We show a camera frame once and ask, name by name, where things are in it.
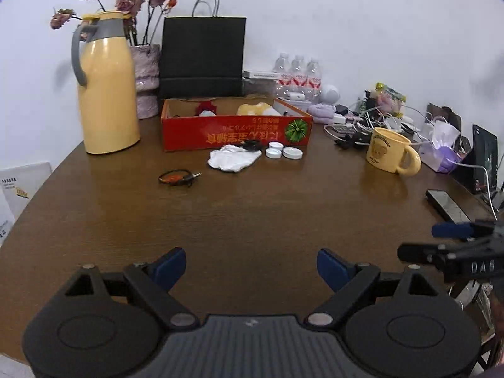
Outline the dried pink flowers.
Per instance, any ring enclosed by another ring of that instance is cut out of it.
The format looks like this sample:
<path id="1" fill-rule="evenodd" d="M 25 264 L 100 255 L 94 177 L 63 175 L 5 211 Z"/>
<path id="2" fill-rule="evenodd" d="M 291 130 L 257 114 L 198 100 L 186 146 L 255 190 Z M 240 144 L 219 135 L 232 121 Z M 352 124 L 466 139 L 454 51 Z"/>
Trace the dried pink flowers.
<path id="1" fill-rule="evenodd" d="M 96 1 L 99 8 L 96 14 L 105 13 L 107 10 L 101 0 Z M 112 11 L 118 11 L 124 15 L 123 28 L 126 40 L 131 46 L 151 45 L 161 20 L 166 18 L 176 7 L 178 0 L 114 0 Z M 146 8 L 147 19 L 143 37 L 139 36 L 138 16 Z"/>

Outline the white paper booklet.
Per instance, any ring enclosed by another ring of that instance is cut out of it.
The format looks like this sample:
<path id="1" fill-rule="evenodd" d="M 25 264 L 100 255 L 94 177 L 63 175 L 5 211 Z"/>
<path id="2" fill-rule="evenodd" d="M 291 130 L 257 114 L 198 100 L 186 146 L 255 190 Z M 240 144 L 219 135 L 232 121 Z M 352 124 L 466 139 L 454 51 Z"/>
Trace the white paper booklet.
<path id="1" fill-rule="evenodd" d="M 9 208 L 7 213 L 1 214 L 1 243 L 51 174 L 47 161 L 1 170 L 1 196 Z"/>

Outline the water bottle middle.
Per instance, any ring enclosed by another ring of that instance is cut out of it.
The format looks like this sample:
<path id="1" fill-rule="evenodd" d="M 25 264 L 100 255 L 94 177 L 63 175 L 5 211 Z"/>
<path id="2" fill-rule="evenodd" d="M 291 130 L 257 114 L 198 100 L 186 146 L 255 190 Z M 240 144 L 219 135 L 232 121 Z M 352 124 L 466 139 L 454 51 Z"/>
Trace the water bottle middle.
<path id="1" fill-rule="evenodd" d="M 303 55 L 296 55 L 290 66 L 289 90 L 304 93 L 307 84 L 306 64 Z"/>

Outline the yellow thermos jug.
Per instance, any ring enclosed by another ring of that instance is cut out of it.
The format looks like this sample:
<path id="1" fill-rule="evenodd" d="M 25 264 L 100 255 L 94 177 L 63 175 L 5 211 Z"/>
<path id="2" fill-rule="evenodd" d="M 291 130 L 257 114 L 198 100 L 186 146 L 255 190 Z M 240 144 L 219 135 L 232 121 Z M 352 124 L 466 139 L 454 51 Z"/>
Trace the yellow thermos jug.
<path id="1" fill-rule="evenodd" d="M 124 19 L 120 11 L 91 14 L 73 33 L 71 63 L 89 154 L 115 153 L 141 138 L 135 68 Z"/>

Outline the yellow mug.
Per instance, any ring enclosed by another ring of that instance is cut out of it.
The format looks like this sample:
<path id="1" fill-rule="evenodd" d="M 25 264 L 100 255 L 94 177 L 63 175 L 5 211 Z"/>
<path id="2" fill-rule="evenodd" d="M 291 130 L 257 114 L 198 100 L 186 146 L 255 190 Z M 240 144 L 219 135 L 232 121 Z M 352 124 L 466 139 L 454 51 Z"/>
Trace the yellow mug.
<path id="1" fill-rule="evenodd" d="M 416 175 L 422 164 L 419 153 L 408 138 L 381 127 L 373 129 L 366 161 L 384 172 L 408 177 Z"/>

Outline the purple rolled towel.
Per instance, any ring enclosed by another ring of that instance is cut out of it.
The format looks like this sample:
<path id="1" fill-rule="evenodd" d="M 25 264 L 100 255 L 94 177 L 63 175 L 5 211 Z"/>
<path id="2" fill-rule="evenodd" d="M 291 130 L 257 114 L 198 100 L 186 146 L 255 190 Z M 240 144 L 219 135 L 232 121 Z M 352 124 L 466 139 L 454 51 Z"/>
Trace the purple rolled towel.
<path id="1" fill-rule="evenodd" d="M 307 108 L 307 113 L 309 113 L 314 119 L 333 119 L 335 107 L 325 103 L 311 104 Z"/>

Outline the black smartphone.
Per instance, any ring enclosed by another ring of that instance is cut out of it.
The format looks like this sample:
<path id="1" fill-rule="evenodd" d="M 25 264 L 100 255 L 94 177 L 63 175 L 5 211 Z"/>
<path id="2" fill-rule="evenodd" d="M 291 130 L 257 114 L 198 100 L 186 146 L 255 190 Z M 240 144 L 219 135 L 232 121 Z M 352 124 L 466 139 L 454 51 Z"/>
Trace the black smartphone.
<path id="1" fill-rule="evenodd" d="M 427 189 L 426 199 L 446 222 L 461 224 L 471 221 L 460 206 L 444 190 Z"/>

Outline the water bottle left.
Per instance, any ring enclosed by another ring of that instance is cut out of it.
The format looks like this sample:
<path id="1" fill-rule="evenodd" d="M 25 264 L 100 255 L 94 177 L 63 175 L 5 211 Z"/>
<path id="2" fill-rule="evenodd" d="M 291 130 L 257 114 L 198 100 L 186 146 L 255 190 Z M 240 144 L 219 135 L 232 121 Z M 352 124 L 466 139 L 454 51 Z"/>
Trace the water bottle left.
<path id="1" fill-rule="evenodd" d="M 285 95 L 289 92 L 291 82 L 290 62 L 289 55 L 287 53 L 281 53 L 279 55 L 275 61 L 272 71 L 278 76 L 275 83 L 276 96 L 285 97 Z"/>

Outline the black paper bag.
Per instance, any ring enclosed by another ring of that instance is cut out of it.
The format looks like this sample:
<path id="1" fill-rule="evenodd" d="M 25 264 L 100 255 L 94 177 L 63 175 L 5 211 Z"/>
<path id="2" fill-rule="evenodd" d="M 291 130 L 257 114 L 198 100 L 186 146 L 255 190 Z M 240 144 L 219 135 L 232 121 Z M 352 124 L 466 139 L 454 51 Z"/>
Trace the black paper bag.
<path id="1" fill-rule="evenodd" d="M 204 0 L 196 0 L 198 6 Z M 167 17 L 159 60 L 159 97 L 213 98 L 243 94 L 244 17 L 219 15 Z"/>

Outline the red cardboard box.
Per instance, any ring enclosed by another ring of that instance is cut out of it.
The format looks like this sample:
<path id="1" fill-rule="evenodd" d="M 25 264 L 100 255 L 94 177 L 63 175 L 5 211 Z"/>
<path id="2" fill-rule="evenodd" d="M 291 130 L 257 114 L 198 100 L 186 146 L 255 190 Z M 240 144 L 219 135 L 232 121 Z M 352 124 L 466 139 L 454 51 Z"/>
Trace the red cardboard box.
<path id="1" fill-rule="evenodd" d="M 217 114 L 195 116 L 200 101 L 211 100 Z M 244 103 L 265 102 L 279 116 L 241 116 L 238 107 Z M 162 144 L 166 151 L 220 148 L 246 140 L 262 144 L 308 144 L 313 117 L 282 99 L 260 96 L 216 97 L 212 99 L 167 99 L 162 109 Z"/>

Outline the snack bag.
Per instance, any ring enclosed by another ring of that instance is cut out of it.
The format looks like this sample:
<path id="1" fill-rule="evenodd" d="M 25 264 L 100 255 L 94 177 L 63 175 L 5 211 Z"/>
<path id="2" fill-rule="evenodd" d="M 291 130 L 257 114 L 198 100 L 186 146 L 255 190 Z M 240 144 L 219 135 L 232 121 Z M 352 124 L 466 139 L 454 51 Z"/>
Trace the snack bag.
<path id="1" fill-rule="evenodd" d="M 402 106 L 407 101 L 402 93 L 381 82 L 376 83 L 374 92 L 376 93 L 377 108 L 381 112 L 392 115 L 401 113 Z"/>

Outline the water bottle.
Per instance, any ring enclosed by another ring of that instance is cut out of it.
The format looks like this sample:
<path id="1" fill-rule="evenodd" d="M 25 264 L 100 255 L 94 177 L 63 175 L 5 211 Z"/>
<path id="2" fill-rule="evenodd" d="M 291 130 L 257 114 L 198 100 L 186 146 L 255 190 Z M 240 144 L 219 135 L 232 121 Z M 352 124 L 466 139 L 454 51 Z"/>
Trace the water bottle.
<path id="1" fill-rule="evenodd" d="M 306 67 L 307 81 L 305 86 L 305 97 L 308 101 L 314 103 L 319 101 L 321 89 L 322 72 L 319 61 L 312 58 Z"/>
<path id="2" fill-rule="evenodd" d="M 296 55 L 290 66 L 289 90 L 304 93 L 307 84 L 306 64 L 303 55 Z"/>
<path id="3" fill-rule="evenodd" d="M 289 92 L 291 82 L 290 62 L 289 55 L 287 53 L 281 53 L 279 55 L 275 61 L 272 71 L 278 76 L 275 83 L 276 96 L 285 97 L 285 95 Z"/>

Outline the large white round lid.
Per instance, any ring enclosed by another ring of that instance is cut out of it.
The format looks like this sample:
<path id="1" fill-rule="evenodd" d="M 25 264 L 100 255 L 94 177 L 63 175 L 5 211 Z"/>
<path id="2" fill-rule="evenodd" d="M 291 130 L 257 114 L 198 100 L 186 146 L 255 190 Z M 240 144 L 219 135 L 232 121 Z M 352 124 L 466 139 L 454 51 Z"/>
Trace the large white round lid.
<path id="1" fill-rule="evenodd" d="M 284 147 L 282 149 L 283 157 L 289 160 L 301 160 L 303 158 L 303 152 L 300 148 L 294 147 Z"/>

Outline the red fabric flower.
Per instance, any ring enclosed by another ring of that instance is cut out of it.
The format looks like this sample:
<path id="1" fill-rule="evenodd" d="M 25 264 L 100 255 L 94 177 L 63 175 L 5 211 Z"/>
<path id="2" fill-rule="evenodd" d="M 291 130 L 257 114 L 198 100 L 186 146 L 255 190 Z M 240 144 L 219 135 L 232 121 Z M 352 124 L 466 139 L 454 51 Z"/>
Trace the red fabric flower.
<path id="1" fill-rule="evenodd" d="M 201 114 L 212 113 L 213 115 L 217 114 L 217 107 L 213 104 L 211 100 L 200 101 L 197 105 L 195 116 L 199 116 Z"/>

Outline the silver tin box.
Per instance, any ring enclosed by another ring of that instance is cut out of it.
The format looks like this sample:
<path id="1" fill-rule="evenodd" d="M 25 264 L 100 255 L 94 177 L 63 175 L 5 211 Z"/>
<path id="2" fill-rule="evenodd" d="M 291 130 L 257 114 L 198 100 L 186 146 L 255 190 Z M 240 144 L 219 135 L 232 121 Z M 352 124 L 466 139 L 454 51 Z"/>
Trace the silver tin box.
<path id="1" fill-rule="evenodd" d="M 291 100 L 287 98 L 282 98 L 282 101 L 289 103 L 289 105 L 301 109 L 303 112 L 306 112 L 307 109 L 312 105 L 312 102 L 307 100 Z"/>

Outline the purple tissue pack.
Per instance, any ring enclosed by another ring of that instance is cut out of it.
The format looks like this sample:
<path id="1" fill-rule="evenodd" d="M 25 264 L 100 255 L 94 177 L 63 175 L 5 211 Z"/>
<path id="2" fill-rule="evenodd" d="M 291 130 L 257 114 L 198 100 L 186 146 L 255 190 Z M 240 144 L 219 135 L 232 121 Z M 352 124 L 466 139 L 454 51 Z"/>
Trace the purple tissue pack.
<path id="1" fill-rule="evenodd" d="M 455 152 L 455 142 L 460 135 L 461 132 L 449 122 L 435 120 L 418 149 L 420 160 L 436 173 L 451 173 L 461 162 Z"/>

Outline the white round speaker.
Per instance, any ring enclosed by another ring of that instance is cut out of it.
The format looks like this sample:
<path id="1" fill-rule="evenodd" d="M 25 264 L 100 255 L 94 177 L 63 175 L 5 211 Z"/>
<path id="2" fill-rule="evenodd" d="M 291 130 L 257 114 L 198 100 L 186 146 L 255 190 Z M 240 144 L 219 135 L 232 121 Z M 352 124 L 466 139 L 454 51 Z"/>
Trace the white round speaker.
<path id="1" fill-rule="evenodd" d="M 340 92 L 335 85 L 322 84 L 319 93 L 319 100 L 322 103 L 328 105 L 334 105 L 338 103 L 339 99 L 340 99 Z"/>

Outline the white cloth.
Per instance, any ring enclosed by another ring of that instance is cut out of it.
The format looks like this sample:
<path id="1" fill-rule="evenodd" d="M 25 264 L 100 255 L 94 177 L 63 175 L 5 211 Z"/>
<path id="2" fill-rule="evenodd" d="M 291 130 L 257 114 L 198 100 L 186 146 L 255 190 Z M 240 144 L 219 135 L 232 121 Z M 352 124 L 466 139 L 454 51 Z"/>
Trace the white cloth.
<path id="1" fill-rule="evenodd" d="M 227 144 L 210 152 L 208 165 L 221 172 L 238 173 L 255 163 L 261 155 L 260 150 L 247 150 Z"/>

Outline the water bottle right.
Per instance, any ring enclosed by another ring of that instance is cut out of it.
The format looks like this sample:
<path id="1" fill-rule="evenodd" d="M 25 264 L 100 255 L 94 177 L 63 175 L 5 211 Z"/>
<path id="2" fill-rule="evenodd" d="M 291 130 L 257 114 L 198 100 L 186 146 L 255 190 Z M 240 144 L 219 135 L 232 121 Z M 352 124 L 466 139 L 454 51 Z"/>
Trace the water bottle right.
<path id="1" fill-rule="evenodd" d="M 319 101 L 321 89 L 322 72 L 319 61 L 312 58 L 306 67 L 307 81 L 305 86 L 305 97 L 308 101 L 314 103 Z"/>

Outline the yellow plush toy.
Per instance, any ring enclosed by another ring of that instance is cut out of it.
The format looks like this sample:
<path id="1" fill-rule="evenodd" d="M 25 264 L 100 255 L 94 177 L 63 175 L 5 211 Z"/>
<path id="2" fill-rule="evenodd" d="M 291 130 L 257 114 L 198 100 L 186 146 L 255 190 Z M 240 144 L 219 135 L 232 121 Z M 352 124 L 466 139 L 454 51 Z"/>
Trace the yellow plush toy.
<path id="1" fill-rule="evenodd" d="M 257 104 L 244 103 L 238 107 L 237 115 L 241 116 L 279 116 L 279 112 L 265 102 Z"/>

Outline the pink textured vase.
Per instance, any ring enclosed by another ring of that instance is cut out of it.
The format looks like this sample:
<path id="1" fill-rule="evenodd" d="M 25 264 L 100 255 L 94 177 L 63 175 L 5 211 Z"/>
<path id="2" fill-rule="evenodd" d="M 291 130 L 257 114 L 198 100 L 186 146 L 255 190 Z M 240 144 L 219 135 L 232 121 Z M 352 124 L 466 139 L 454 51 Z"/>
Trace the pink textured vase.
<path id="1" fill-rule="evenodd" d="M 149 119 L 158 114 L 157 90 L 160 85 L 158 44 L 131 47 L 135 67 L 138 119 Z"/>

